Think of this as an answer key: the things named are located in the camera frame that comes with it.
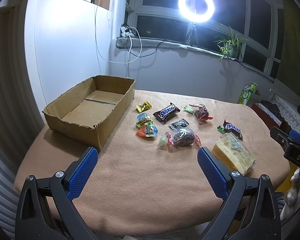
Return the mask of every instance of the white cable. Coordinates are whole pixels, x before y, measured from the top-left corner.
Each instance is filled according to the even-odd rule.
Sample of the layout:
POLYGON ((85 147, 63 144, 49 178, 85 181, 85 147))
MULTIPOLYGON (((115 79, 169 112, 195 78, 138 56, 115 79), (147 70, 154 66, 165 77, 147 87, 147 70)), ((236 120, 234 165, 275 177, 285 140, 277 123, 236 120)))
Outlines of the white cable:
MULTIPOLYGON (((141 38, 140 38, 140 35, 139 35, 138 30, 137 30, 135 27, 130 27, 130 28, 133 28, 133 29, 135 29, 135 30, 137 31, 138 37, 139 37, 139 40, 140 40, 140 46, 141 46, 141 48, 140 48, 139 55, 138 55, 134 60, 132 60, 132 61, 130 61, 130 62, 126 62, 126 63, 125 63, 125 62, 114 62, 114 61, 110 61, 110 60, 105 59, 105 58, 102 57, 102 55, 100 54, 99 48, 98 48, 98 43, 97 43, 97 21, 96 21, 97 10, 98 10, 100 1, 101 1, 101 0, 99 0, 99 2, 98 2, 97 8, 96 8, 96 12, 95 12, 95 14, 94 14, 94 37, 95 37, 95 40, 96 40, 96 49, 97 49, 97 53, 99 53, 99 55, 100 55, 100 57, 101 57, 102 59, 104 59, 104 60, 107 61, 107 62, 111 62, 111 63, 117 63, 117 64, 129 64, 129 63, 131 63, 131 62, 134 62, 134 61, 140 56, 141 51, 142 51, 141 38)), ((130 54, 130 51, 131 51, 131 48, 132 48, 132 39, 131 39, 130 35, 129 35, 129 38, 130 38, 130 49, 129 49, 129 54, 130 54)))

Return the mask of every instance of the window sill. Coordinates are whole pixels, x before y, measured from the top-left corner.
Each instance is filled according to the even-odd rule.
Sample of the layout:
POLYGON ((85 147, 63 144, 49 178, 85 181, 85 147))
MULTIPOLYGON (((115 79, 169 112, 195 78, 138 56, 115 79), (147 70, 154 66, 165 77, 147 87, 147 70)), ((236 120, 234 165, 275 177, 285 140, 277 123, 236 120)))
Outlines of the window sill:
MULTIPOLYGON (((131 38, 132 40, 132 48, 136 49, 136 48, 140 48, 140 41, 137 38, 131 38)), ((151 40, 151 39, 141 39, 142 41, 142 47, 143 48, 156 48, 158 46, 158 44, 160 44, 162 41, 160 40, 151 40)), ((128 39, 128 43, 127 43, 127 38, 117 38, 116 40, 116 44, 115 46, 118 49, 127 49, 130 47, 130 42, 128 39)), ((174 43, 174 42, 169 42, 169 41, 164 41, 163 43, 160 44, 159 46, 160 49, 186 49, 189 51, 195 51, 195 52, 201 52, 201 53, 205 53, 205 54, 209 54, 209 55, 213 55, 215 57, 220 58, 222 55, 217 53, 217 52, 213 52, 213 51, 209 51, 206 49, 201 49, 201 48, 196 48, 196 47, 192 47, 192 46, 188 46, 188 45, 183 45, 180 43, 174 43)), ((274 82, 274 78, 266 75, 264 72, 262 72, 261 70, 258 70, 257 68, 254 68, 250 65, 247 65, 235 58, 224 58, 223 60, 233 60, 238 62, 239 64, 241 64, 242 66, 257 72, 258 74, 264 76, 265 78, 267 78, 268 80, 270 80, 272 83, 274 82)))

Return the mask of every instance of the open brown box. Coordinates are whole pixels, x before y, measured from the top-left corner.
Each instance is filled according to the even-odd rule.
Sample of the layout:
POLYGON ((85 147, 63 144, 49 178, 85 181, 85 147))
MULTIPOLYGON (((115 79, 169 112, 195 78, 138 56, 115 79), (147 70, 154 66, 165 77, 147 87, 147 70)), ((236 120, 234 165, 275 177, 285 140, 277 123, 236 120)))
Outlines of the open brown box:
POLYGON ((100 150, 134 98, 133 79, 95 76, 43 110, 51 130, 100 150))

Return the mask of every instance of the silver bolt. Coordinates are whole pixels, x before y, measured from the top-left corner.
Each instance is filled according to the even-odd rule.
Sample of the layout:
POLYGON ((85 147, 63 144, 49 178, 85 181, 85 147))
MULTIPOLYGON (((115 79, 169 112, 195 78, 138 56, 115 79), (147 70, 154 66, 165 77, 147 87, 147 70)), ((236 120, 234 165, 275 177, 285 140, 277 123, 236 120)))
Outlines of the silver bolt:
POLYGON ((269 180, 269 179, 270 179, 269 176, 266 175, 266 174, 263 174, 261 177, 262 177, 264 180, 269 180))
POLYGON ((57 173, 56 173, 56 177, 57 178, 61 178, 62 176, 63 176, 63 171, 58 171, 57 173))
POLYGON ((234 176, 234 177, 239 177, 240 176, 240 172, 238 172, 238 171, 232 171, 231 175, 234 176))
POLYGON ((27 181, 31 181, 31 180, 33 180, 33 178, 34 178, 34 176, 33 175, 29 175, 28 177, 27 177, 27 181))

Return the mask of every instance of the lace cloth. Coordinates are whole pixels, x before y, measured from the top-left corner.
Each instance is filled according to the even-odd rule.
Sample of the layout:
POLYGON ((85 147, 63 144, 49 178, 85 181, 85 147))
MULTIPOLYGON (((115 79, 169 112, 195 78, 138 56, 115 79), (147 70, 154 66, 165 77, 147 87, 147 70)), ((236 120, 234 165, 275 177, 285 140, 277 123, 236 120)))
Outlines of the lace cloth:
POLYGON ((297 107, 275 94, 271 97, 270 102, 278 106, 281 116, 291 128, 300 133, 300 114, 297 107))

